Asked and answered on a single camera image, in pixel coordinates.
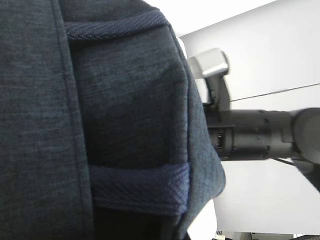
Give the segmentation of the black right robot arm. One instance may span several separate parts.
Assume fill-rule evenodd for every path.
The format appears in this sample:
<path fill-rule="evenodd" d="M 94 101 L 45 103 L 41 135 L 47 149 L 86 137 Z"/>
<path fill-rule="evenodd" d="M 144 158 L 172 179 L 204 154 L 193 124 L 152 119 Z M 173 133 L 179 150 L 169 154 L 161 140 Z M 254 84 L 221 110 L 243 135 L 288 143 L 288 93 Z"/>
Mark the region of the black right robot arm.
<path fill-rule="evenodd" d="M 320 109 L 204 110 L 210 140 L 223 161 L 273 159 L 291 164 L 320 189 Z"/>

